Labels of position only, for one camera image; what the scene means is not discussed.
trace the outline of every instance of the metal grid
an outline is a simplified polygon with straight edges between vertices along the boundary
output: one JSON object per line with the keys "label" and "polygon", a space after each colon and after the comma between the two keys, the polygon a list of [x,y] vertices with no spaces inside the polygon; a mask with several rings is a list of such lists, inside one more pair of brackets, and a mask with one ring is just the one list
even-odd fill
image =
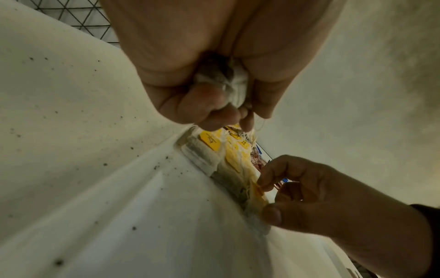
{"label": "metal grid", "polygon": [[98,0],[16,1],[119,47],[119,40]]}

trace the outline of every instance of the black sleeve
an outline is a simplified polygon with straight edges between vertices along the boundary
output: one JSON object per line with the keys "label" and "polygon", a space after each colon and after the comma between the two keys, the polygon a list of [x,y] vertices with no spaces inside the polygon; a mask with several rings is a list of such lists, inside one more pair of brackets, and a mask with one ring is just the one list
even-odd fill
{"label": "black sleeve", "polygon": [[413,208],[421,212],[432,229],[433,238],[433,254],[431,267],[422,278],[439,278],[440,277],[440,209],[426,207],[422,205],[411,205]]}

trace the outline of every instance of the dark speck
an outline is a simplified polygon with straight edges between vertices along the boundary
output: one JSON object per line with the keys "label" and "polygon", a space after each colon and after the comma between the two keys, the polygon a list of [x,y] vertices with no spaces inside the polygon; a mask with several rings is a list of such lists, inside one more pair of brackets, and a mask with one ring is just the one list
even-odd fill
{"label": "dark speck", "polygon": [[55,261],[55,266],[60,267],[64,264],[64,261],[62,259],[58,259]]}

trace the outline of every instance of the beige wall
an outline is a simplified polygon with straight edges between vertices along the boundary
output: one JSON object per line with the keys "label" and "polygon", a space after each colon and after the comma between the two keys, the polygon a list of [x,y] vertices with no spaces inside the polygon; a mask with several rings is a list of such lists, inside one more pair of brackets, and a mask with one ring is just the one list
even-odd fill
{"label": "beige wall", "polygon": [[440,1],[349,0],[259,143],[440,204]]}

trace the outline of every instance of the hand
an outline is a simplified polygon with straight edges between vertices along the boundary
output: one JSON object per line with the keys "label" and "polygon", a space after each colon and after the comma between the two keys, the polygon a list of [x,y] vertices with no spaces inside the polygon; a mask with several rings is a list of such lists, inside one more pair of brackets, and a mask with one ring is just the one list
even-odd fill
{"label": "hand", "polygon": [[303,158],[281,156],[258,180],[265,190],[288,178],[262,218],[274,226],[330,237],[364,267],[383,277],[421,277],[431,264],[428,221],[416,209]]}
{"label": "hand", "polygon": [[[345,0],[101,0],[121,47],[156,109],[177,123],[216,130],[253,112],[270,118],[284,91],[311,61]],[[208,52],[241,58],[251,75],[252,111],[224,103],[219,89],[188,90]]]}

